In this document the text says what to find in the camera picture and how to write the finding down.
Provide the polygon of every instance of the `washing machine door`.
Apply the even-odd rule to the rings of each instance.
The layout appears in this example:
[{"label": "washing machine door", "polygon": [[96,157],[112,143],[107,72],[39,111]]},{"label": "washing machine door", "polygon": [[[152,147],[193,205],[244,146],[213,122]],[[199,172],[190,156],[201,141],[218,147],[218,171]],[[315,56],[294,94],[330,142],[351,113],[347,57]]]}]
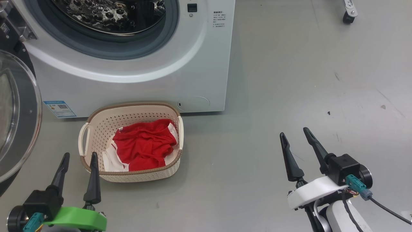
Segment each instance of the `washing machine door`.
[{"label": "washing machine door", "polygon": [[18,16],[0,1],[0,196],[30,155],[41,122],[40,90],[22,43],[28,30]]}]

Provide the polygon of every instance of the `blue connector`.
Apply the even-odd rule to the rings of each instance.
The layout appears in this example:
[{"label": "blue connector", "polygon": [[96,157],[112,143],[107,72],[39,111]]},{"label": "blue connector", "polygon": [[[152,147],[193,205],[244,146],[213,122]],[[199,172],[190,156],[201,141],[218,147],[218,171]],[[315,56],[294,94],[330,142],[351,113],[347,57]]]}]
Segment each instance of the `blue connector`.
[{"label": "blue connector", "polygon": [[35,232],[44,222],[42,213],[34,213],[23,228],[23,232]]},{"label": "blue connector", "polygon": [[365,201],[369,200],[369,196],[372,196],[372,192],[366,188],[366,185],[362,183],[356,176],[348,175],[345,179],[345,183],[353,190],[357,191],[359,195]]}]

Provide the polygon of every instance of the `basket handle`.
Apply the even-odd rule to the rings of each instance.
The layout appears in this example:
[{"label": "basket handle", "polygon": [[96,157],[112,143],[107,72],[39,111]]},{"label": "basket handle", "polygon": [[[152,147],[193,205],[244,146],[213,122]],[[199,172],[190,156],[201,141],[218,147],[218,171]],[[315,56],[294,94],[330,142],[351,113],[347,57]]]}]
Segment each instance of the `basket handle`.
[{"label": "basket handle", "polygon": [[[85,123],[82,128],[80,129],[80,133],[79,133],[79,140],[78,140],[78,147],[79,147],[79,154],[80,156],[86,156],[86,154],[84,153],[84,149],[83,149],[83,137],[84,137],[84,132],[86,131],[86,129],[89,128],[89,123]],[[87,131],[87,140],[86,140],[86,146],[89,143],[89,133],[90,131]]]},{"label": "basket handle", "polygon": [[179,116],[179,150],[183,150],[183,136],[184,136],[183,120],[182,120],[182,117]]}]

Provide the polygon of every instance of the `black cable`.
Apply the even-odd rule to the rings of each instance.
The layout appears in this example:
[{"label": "black cable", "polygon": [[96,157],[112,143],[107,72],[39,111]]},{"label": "black cable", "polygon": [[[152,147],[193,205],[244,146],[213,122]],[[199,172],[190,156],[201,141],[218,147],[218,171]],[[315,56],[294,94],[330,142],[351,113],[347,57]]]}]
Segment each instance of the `black cable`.
[{"label": "black cable", "polygon": [[408,223],[409,225],[412,225],[412,222],[411,222],[411,221],[409,221],[408,219],[406,219],[406,218],[400,216],[399,214],[393,212],[392,210],[386,208],[385,206],[383,206],[382,204],[380,204],[379,202],[377,202],[375,199],[373,199],[372,196],[368,196],[368,198],[369,198],[369,200],[371,200],[373,203],[375,203],[377,206],[379,206],[379,207],[381,207],[382,209],[384,209],[386,212],[388,212],[388,213],[392,214],[393,216],[401,219],[402,221]]},{"label": "black cable", "polygon": [[361,229],[361,227],[358,225],[358,223],[355,221],[351,211],[349,210],[349,206],[348,203],[346,202],[346,198],[345,198],[345,192],[341,193],[342,195],[342,202],[343,202],[343,206],[345,206],[346,212],[349,214],[349,218],[351,219],[351,221],[353,222],[353,224],[356,226],[356,228],[358,229],[359,232],[363,232],[363,230]]}]

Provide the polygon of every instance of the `blue label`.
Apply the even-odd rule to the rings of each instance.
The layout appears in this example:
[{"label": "blue label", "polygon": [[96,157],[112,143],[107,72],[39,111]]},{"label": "blue label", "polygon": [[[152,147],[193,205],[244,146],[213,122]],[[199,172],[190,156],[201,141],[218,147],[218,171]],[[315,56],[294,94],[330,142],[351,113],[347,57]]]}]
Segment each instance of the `blue label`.
[{"label": "blue label", "polygon": [[44,101],[44,104],[56,115],[58,118],[74,118],[75,113],[64,101]]}]

